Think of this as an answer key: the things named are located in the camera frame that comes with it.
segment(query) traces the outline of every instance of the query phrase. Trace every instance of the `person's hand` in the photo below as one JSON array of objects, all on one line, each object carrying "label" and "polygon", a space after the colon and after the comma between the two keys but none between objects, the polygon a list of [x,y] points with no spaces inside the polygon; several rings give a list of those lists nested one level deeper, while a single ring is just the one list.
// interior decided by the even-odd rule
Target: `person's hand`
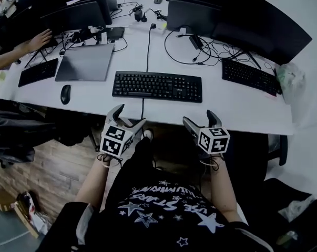
[{"label": "person's hand", "polygon": [[49,41],[52,38],[52,31],[50,29],[47,29],[40,33],[39,35],[36,35],[31,40],[28,40],[24,43],[21,43],[16,47],[16,49],[21,49],[25,53],[31,53],[36,50],[39,50],[41,47],[49,43]]},{"label": "person's hand", "polygon": [[30,42],[27,43],[28,51],[31,53],[32,51],[39,50],[41,47],[49,43],[49,41],[52,38],[52,31],[50,29],[47,29],[40,33],[39,35],[36,35],[34,38],[30,40]]}]

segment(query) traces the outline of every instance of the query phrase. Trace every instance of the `keyboard key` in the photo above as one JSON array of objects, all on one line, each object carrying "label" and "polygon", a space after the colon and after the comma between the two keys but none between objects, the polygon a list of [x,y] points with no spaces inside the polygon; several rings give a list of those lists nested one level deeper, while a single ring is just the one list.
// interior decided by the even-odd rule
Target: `keyboard key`
[{"label": "keyboard key", "polygon": [[151,92],[129,92],[129,96],[145,96],[150,97],[152,95]]}]

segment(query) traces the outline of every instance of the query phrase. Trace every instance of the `plastic bag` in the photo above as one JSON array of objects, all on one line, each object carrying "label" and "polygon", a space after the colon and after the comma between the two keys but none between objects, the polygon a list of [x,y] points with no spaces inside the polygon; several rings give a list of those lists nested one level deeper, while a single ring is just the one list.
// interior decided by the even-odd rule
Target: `plastic bag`
[{"label": "plastic bag", "polygon": [[283,216],[288,222],[292,222],[295,218],[301,215],[304,210],[315,200],[313,195],[305,199],[305,201],[292,201],[288,207],[279,211],[279,214]]},{"label": "plastic bag", "polygon": [[280,66],[277,70],[277,80],[281,85],[284,101],[292,104],[297,101],[306,88],[305,72],[301,71],[294,63]]}]

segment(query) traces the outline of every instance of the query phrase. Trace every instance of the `person's leg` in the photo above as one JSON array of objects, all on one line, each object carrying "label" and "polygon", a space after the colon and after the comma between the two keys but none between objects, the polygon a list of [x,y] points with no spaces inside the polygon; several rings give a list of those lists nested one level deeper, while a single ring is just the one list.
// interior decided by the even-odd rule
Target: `person's leg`
[{"label": "person's leg", "polygon": [[135,147],[135,152],[122,166],[109,191],[106,207],[116,205],[142,181],[154,167],[152,165],[151,140],[144,137]]}]

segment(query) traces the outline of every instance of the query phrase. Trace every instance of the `person's arm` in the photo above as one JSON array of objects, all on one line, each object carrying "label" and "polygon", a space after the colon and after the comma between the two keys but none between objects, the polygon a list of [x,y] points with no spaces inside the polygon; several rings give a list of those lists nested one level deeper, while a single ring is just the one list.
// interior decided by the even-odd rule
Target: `person's arm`
[{"label": "person's arm", "polygon": [[211,200],[213,205],[224,215],[228,222],[242,221],[237,211],[237,200],[228,175],[225,161],[213,157],[219,169],[211,167]]},{"label": "person's arm", "polygon": [[24,55],[36,51],[47,44],[52,38],[51,33],[50,29],[43,31],[33,39],[18,45],[14,50],[0,55],[0,70],[22,58]]},{"label": "person's arm", "polygon": [[100,158],[103,160],[103,157],[102,153],[99,153],[75,198],[76,202],[91,204],[98,210],[100,210],[104,198],[109,172],[109,168],[104,167],[102,164],[109,166],[111,160],[111,157],[109,156],[106,156],[104,161],[98,159]]}]

